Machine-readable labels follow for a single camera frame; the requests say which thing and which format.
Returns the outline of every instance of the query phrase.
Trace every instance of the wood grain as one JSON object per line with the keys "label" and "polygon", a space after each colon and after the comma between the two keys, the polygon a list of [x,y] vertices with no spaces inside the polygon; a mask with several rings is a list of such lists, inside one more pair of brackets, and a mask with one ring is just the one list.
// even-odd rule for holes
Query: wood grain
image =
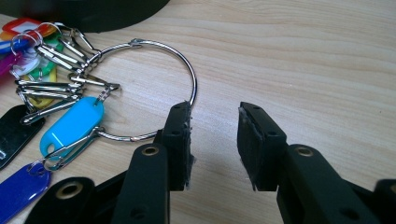
{"label": "wood grain", "polygon": [[[12,18],[0,15],[3,25]],[[241,101],[264,108],[289,144],[318,149],[341,177],[372,189],[396,176],[396,3],[394,1],[172,0],[131,27],[87,34],[99,49],[132,38],[180,50],[198,76],[191,189],[171,194],[172,223],[282,223],[274,192],[254,192],[236,148]],[[64,80],[67,72],[59,71]],[[188,100],[183,65],[163,52],[125,50],[92,75],[119,82],[105,101],[110,133],[164,125]],[[97,95],[99,89],[88,93]],[[21,104],[12,77],[0,79],[0,114]],[[0,173],[0,181],[40,158],[44,129]],[[87,176],[100,184],[125,170],[139,144],[96,141],[52,183]],[[11,223],[22,223],[32,206]]]}

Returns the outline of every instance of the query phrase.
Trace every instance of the black object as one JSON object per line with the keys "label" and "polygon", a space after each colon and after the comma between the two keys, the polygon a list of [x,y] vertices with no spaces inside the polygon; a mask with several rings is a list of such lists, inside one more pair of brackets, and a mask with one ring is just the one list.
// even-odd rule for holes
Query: black object
{"label": "black object", "polygon": [[169,0],[13,0],[0,1],[0,13],[39,21],[61,21],[82,32],[104,32],[141,22]]}
{"label": "black object", "polygon": [[18,155],[45,123],[45,119],[40,119],[31,125],[22,125],[20,120],[27,112],[25,105],[16,105],[0,118],[0,170]]}
{"label": "black object", "polygon": [[190,180],[190,118],[190,103],[174,105],[154,143],[134,151],[127,171],[98,186],[87,177],[55,184],[25,223],[169,223],[169,191]]}
{"label": "black object", "polygon": [[286,224],[396,223],[396,179],[375,191],[340,177],[312,147],[286,143],[262,108],[241,103],[238,151],[254,189],[275,191]]}

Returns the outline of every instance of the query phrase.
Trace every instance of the green key tag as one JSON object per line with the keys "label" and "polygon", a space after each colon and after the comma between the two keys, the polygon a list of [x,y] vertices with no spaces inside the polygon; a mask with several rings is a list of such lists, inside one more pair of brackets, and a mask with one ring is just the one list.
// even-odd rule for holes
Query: green key tag
{"label": "green key tag", "polygon": [[78,140],[90,134],[102,120],[105,108],[96,97],[84,97],[77,101],[43,135],[40,142],[41,154],[46,157],[52,151],[68,147],[61,155],[64,157],[76,146]]}

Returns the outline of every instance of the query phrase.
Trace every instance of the wooden table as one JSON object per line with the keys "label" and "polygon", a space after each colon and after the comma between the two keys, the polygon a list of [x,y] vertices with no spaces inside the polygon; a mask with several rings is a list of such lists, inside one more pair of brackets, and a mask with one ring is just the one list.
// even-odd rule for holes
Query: wooden table
{"label": "wooden table", "polygon": [[[13,18],[0,15],[3,25]],[[238,106],[259,105],[289,144],[318,149],[346,180],[373,189],[396,176],[396,2],[172,0],[131,27],[86,34],[99,49],[139,37],[180,50],[198,76],[192,110],[191,188],[171,193],[172,223],[282,223],[275,192],[254,192],[236,147]],[[67,72],[59,69],[59,79]],[[109,133],[137,135],[164,125],[189,99],[183,64],[151,49],[124,50],[92,75],[120,83],[105,101]],[[97,96],[100,88],[89,87]],[[0,80],[0,114],[20,105],[13,77]],[[0,172],[0,181],[41,157],[45,127]],[[99,139],[52,184],[87,176],[100,184],[129,166],[144,143]],[[12,223],[22,223],[32,205]]]}

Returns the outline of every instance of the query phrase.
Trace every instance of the black key tag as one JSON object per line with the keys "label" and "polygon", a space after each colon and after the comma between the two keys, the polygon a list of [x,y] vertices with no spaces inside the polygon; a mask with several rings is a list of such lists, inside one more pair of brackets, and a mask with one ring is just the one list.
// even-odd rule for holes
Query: black key tag
{"label": "black key tag", "polygon": [[26,113],[25,105],[16,105],[0,118],[0,170],[15,158],[46,122],[40,119],[31,125],[22,125],[20,120]]}

